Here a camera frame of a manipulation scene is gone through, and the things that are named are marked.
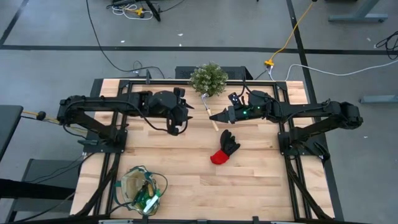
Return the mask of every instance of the concrete floor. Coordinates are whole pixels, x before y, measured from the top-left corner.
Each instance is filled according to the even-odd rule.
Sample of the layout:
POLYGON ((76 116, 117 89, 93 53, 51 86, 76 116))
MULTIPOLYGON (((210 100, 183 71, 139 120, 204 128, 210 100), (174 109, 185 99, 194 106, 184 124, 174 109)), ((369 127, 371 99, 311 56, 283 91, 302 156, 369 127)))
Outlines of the concrete floor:
MULTIPOLYGON (((0 33, 22 0, 0 1, 0 33)), ((178 2, 161 1, 163 9, 178 2)), ((294 0, 300 16, 309 0, 294 0)), ((162 14, 162 22, 132 21, 106 10, 109 0, 90 1, 91 15, 102 45, 184 47, 270 47, 284 45, 292 25, 285 1, 187 0, 162 14)), ((396 31, 398 4, 381 1, 374 12, 389 13, 383 24, 330 24, 330 14, 355 10, 361 1, 319 0, 300 27, 306 49, 374 50, 381 39, 396 31)), ((96 41, 81 0, 30 0, 6 45, 95 46, 96 41)), ((297 48, 294 38, 288 48, 297 48)), ((214 61, 221 66, 247 66, 254 77, 264 70, 271 53, 255 52, 107 52, 119 67, 158 66, 166 77, 174 68, 214 61)), ((387 63, 385 55, 307 54, 308 64, 321 70, 345 73, 387 63)), ((283 80, 290 64, 300 63, 298 54, 279 54, 274 78, 283 80)), ((336 184, 346 221, 395 223, 398 219, 398 105, 360 105, 363 95, 397 94, 397 65, 350 77, 311 72, 318 101, 331 98, 359 106, 364 124, 354 130, 335 130, 327 136, 336 184)), ((0 50, 0 104, 22 105, 26 110, 44 110, 56 115, 59 100, 70 95, 88 95, 95 78, 128 77, 114 69, 99 51, 0 50)), ((153 77, 160 77, 156 71, 153 77)), ((294 68, 290 80, 304 80, 294 68)), ((34 159, 74 160, 81 154, 77 138, 57 126, 22 119, 0 163, 0 177, 20 180, 27 161, 34 159)), ((10 200, 0 201, 0 222, 10 200)))

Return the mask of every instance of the wooden table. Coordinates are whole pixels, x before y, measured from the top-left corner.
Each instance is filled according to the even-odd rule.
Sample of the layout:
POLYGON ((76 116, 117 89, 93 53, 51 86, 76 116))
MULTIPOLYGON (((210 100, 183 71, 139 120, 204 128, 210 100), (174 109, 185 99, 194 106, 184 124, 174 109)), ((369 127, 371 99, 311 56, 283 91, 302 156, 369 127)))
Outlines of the wooden table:
MULTIPOLYGON (((104 79, 100 95, 116 96, 118 79, 104 79)), ((185 89, 187 103, 195 109, 188 129, 179 136, 155 131, 142 118, 128 117, 126 150, 121 156, 118 180, 132 167, 145 165, 148 170, 164 174, 169 187, 160 200, 156 219, 207 220, 294 220, 290 201, 284 157, 279 152, 279 126, 262 119, 241 121, 236 124, 218 123, 215 132, 198 93, 187 85, 133 85, 133 91, 172 91, 185 89), (229 129, 241 144, 230 160, 220 166, 211 163, 210 156, 220 148, 220 135, 229 129)), ((287 82, 291 104, 307 103, 302 82, 287 82)), ((251 85, 274 96, 272 87, 251 85)), ((220 96, 207 100, 213 113, 229 106, 228 95, 240 93, 242 86, 227 86, 220 96)), ((100 112, 95 119, 110 124, 113 113, 100 112)), ((157 127, 165 127, 165 119, 149 120, 157 127)), ((312 123, 311 118, 295 118, 296 126, 312 123)), ((104 154, 95 154, 82 166, 71 214, 79 211, 98 187, 104 154)), ((303 171, 308 191, 331 217, 334 217, 325 171, 315 156, 302 156, 303 171)), ((156 178, 160 188, 164 180, 156 178)), ((305 217, 302 197, 296 188, 300 216, 305 217)), ((105 211, 108 190, 104 191, 101 212, 105 211)), ((112 218, 142 218, 135 211, 116 210, 112 218)))

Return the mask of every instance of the red glove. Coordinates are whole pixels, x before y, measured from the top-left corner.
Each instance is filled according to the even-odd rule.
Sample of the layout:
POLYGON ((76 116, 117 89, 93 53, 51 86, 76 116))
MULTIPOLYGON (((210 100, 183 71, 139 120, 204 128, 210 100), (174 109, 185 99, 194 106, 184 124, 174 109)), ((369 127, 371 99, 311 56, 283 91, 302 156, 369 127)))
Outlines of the red glove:
POLYGON ((240 144, 236 144, 235 136, 232 136, 232 133, 228 130, 223 131, 221 134, 220 144, 221 149, 214 155, 210 156, 211 162, 216 165, 224 164, 232 155, 232 153, 241 147, 240 144))

